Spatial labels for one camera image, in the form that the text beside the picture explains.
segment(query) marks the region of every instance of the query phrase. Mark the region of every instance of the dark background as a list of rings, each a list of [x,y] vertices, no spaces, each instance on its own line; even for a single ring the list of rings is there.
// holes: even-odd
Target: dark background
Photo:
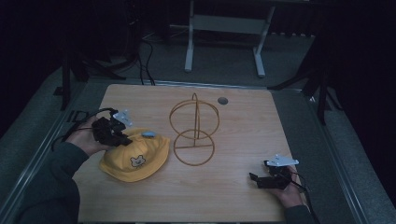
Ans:
[[[111,2],[114,5],[98,1],[93,6],[92,1],[1,0],[0,136],[43,80],[60,67],[64,49],[70,44],[93,59],[108,61],[112,54],[134,55],[138,51],[138,37],[143,32],[139,22],[150,24],[164,39],[169,37],[170,23],[188,24],[189,1],[130,1],[131,14],[124,13],[123,1]],[[270,31],[316,36],[317,43],[304,62],[312,67],[323,62],[332,66],[330,84],[395,203],[396,186],[391,171],[396,158],[396,4],[347,3],[347,7],[336,8],[279,6]],[[218,5],[208,3],[201,10],[232,11],[225,8],[221,12]],[[124,21],[137,24],[129,30],[129,37]],[[125,51],[125,44],[113,45],[115,39],[119,43],[128,40],[128,50]]]

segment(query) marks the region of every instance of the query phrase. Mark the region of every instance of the person's right hand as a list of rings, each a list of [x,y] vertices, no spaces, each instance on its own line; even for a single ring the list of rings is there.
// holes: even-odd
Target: person's right hand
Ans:
[[[292,172],[291,179],[296,180],[296,171],[292,167],[288,166],[288,169]],[[293,183],[289,183],[285,189],[267,189],[269,192],[274,194],[285,208],[290,208],[296,205],[303,205],[303,199],[301,198],[299,187]]]

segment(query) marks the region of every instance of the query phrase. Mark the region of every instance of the cable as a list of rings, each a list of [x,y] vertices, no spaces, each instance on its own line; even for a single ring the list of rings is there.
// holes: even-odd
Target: cable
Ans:
[[[174,34],[169,35],[169,38],[172,38],[172,37],[175,37],[175,36],[178,36],[178,35],[187,34],[188,32],[189,32],[189,29],[186,28],[186,29],[184,29],[182,31],[175,32]],[[150,33],[148,35],[143,36],[142,39],[145,40],[145,41],[151,42],[151,43],[164,42],[163,38],[160,38],[160,37],[158,37],[157,39],[149,38],[149,37],[151,37],[152,35],[155,35],[155,34],[156,34],[155,32],[152,32],[152,33]]]
[[[76,121],[73,124],[73,126],[67,131],[67,133],[65,135],[58,136],[57,138],[55,138],[52,141],[51,148],[50,148],[51,151],[54,151],[56,142],[58,142],[60,139],[63,139],[63,141],[65,141],[67,139],[67,137],[69,137],[73,132],[80,131],[80,130],[87,130],[87,129],[92,129],[93,130],[93,128],[79,128],[79,125],[81,125],[82,123],[87,122],[87,120],[90,119],[91,117],[93,117],[93,116],[95,116],[95,115],[97,115],[97,114],[99,114],[101,112],[107,111],[107,110],[110,111],[110,112],[113,112],[113,113],[117,111],[117,110],[115,110],[113,108],[106,107],[106,108],[99,109],[99,110],[89,114],[85,119]]]
[[[143,72],[146,72],[146,74],[148,75],[148,79],[149,79],[149,81],[151,83],[151,86],[155,86],[155,81],[152,78],[151,74],[149,73],[149,60],[150,60],[152,52],[153,52],[153,47],[148,41],[143,40],[143,39],[141,41],[142,41],[142,43],[145,43],[145,44],[150,46],[150,53],[148,55],[148,59],[146,60],[146,65],[143,65],[142,59],[140,57],[140,54],[137,55],[137,60],[138,60],[138,62],[140,64],[140,66],[139,66],[139,68],[140,68],[140,80],[141,80],[142,85],[145,85],[145,83],[143,81]]]
[[[308,187],[306,186],[306,183],[305,183],[305,178],[303,178],[303,176],[300,175],[300,174],[297,174],[297,173],[294,173],[294,172],[291,172],[291,173],[292,173],[292,174],[295,174],[295,175],[297,175],[297,176],[299,176],[299,177],[304,181],[303,185],[300,185],[299,183],[295,182],[294,180],[292,180],[292,179],[290,179],[290,178],[285,177],[285,176],[282,175],[282,174],[277,174],[277,175],[281,176],[282,178],[286,179],[286,180],[289,181],[290,183],[292,183],[292,184],[294,184],[295,186],[297,186],[299,189],[302,189],[302,190],[303,190],[303,194],[305,195],[306,203],[307,203],[307,205],[308,205],[309,211],[311,212],[311,216],[312,216],[312,218],[315,220],[316,223],[320,224],[320,221],[319,221],[319,219],[318,219],[318,216],[317,216],[317,214],[315,213],[314,208],[312,207],[311,197],[310,197],[310,195],[309,195]]]
[[[92,5],[93,5],[93,11],[95,13],[96,19],[101,21],[103,15],[99,14],[99,12],[98,12],[99,9],[97,8],[96,4],[93,1],[92,1]],[[136,55],[134,55],[133,52],[132,53],[130,52],[130,48],[131,48],[130,46],[132,46],[134,44],[134,41],[136,38],[138,39],[138,35],[140,32],[139,24],[141,21],[139,20],[138,17],[136,17],[131,12],[133,10],[138,10],[138,9],[135,9],[135,5],[132,0],[123,0],[123,8],[124,8],[124,10],[123,10],[123,13],[121,14],[122,19],[123,19],[122,27],[125,27],[126,35],[125,35],[125,41],[122,41],[125,44],[122,49],[122,52],[120,52],[120,55],[125,58],[125,61],[123,61],[121,63],[111,64],[108,66],[100,63],[105,69],[111,70],[112,72],[115,72],[116,70],[119,70],[119,69],[124,68],[131,64],[130,66],[128,66],[126,68],[126,69],[129,69],[134,66],[134,63],[136,61]],[[104,30],[103,26],[99,26],[99,29],[100,29],[101,34],[104,34],[106,32]]]

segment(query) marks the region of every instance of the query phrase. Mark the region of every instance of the wire frame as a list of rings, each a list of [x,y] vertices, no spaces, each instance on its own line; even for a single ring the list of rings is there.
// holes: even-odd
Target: wire frame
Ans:
[[[179,110],[180,108],[182,108],[182,107],[184,107],[184,106],[186,106],[186,105],[195,105],[195,113],[194,113],[194,119],[195,119],[195,121],[194,121],[194,127],[193,127],[193,129],[188,129],[188,130],[185,130],[185,131],[182,131],[182,132],[181,132],[181,131],[179,131],[179,130],[175,127],[175,125],[174,125],[174,123],[173,123],[173,121],[172,121],[172,117],[173,117],[173,115],[175,114],[175,112],[176,112],[177,110]],[[216,128],[215,128],[211,133],[207,133],[207,132],[201,130],[200,105],[208,105],[208,106],[209,106],[210,108],[212,108],[212,109],[215,111],[215,113],[216,113],[216,116],[217,116],[217,124],[216,124]],[[203,164],[207,163],[208,161],[210,161],[210,160],[212,159],[212,157],[213,157],[213,155],[214,155],[214,153],[215,153],[215,142],[213,141],[211,135],[212,135],[213,133],[215,133],[216,130],[219,128],[219,111],[218,111],[218,109],[217,109],[214,105],[212,105],[212,104],[210,104],[210,103],[207,103],[207,102],[205,102],[205,101],[200,101],[200,100],[198,100],[197,94],[194,93],[194,94],[192,95],[192,97],[191,97],[191,100],[182,101],[182,102],[178,103],[177,105],[175,105],[175,106],[172,108],[171,113],[169,114],[169,122],[170,122],[172,128],[173,128],[173,129],[175,130],[175,132],[177,133],[177,137],[176,137],[176,139],[175,139],[175,141],[174,141],[174,152],[175,152],[175,155],[176,155],[176,157],[177,157],[178,160],[180,160],[181,162],[183,162],[183,163],[185,163],[185,164],[187,164],[187,165],[198,166],[198,165],[203,165]],[[186,133],[193,133],[193,136],[186,135]],[[193,140],[193,141],[192,141],[192,142],[193,142],[192,146],[178,147],[178,146],[177,146],[177,140],[179,139],[179,137],[184,137],[184,138]],[[206,144],[206,145],[198,145],[198,144],[197,144],[197,141],[203,140],[203,139],[205,139],[205,138],[209,138],[211,144]],[[212,147],[211,154],[210,154],[210,156],[208,157],[208,159],[206,159],[205,161],[196,162],[196,163],[187,162],[187,161],[184,161],[184,160],[177,154],[177,151],[178,151],[179,149],[182,149],[182,148],[198,148],[198,147]]]

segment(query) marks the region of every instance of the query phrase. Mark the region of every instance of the white tag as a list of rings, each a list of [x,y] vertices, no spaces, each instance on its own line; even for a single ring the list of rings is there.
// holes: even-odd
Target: white tag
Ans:
[[[122,122],[128,127],[132,127],[132,120],[129,118],[128,110],[124,109],[121,112],[114,114],[113,118],[118,120],[119,122]]]
[[[276,154],[271,160],[267,162],[267,165],[270,166],[287,166],[287,165],[296,165],[299,162],[292,158],[280,156]]]

